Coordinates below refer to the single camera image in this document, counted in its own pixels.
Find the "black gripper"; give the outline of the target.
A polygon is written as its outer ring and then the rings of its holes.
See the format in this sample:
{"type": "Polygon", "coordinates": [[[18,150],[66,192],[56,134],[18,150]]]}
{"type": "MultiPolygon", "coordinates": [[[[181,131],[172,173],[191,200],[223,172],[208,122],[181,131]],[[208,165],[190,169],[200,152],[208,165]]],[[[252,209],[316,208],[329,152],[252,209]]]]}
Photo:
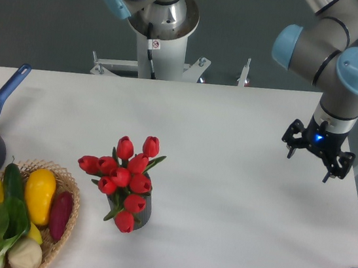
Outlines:
{"type": "Polygon", "coordinates": [[[342,151],[348,132],[335,134],[327,130],[328,123],[318,124],[312,117],[305,129],[300,119],[295,119],[287,128],[282,141],[286,143],[289,150],[287,158],[290,159],[297,149],[307,149],[314,155],[324,160],[327,173],[322,179],[326,183],[330,178],[344,179],[349,173],[355,154],[342,151]]]}

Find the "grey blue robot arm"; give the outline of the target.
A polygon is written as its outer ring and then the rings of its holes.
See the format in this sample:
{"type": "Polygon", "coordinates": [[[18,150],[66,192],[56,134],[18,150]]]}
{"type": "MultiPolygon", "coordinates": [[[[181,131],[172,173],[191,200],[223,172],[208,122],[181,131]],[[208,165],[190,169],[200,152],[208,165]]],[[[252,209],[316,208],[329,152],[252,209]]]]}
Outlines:
{"type": "MultiPolygon", "coordinates": [[[[179,81],[185,76],[188,36],[196,29],[193,0],[103,0],[137,34],[140,78],[179,81]]],[[[306,30],[285,27],[272,58],[322,92],[307,125],[299,120],[282,139],[290,153],[307,149],[323,161],[328,178],[345,178],[355,155],[341,145],[358,120],[358,0],[305,0],[318,23],[306,30]]]]}

